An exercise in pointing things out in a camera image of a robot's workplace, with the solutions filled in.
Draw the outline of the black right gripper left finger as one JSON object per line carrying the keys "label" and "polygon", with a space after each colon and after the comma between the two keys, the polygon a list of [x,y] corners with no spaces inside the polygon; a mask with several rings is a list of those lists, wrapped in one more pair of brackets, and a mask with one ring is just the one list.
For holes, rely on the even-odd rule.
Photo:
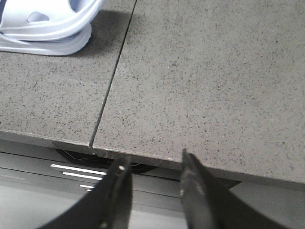
{"label": "black right gripper left finger", "polygon": [[44,225],[45,229],[127,229],[132,210],[129,157],[110,166],[105,177],[76,204]]}

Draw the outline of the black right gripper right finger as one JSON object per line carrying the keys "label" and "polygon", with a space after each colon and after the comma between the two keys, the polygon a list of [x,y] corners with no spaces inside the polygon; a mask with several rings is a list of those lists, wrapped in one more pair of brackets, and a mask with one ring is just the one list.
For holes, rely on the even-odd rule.
{"label": "black right gripper right finger", "polygon": [[228,190],[186,149],[182,151],[180,196],[190,229],[282,229]]}

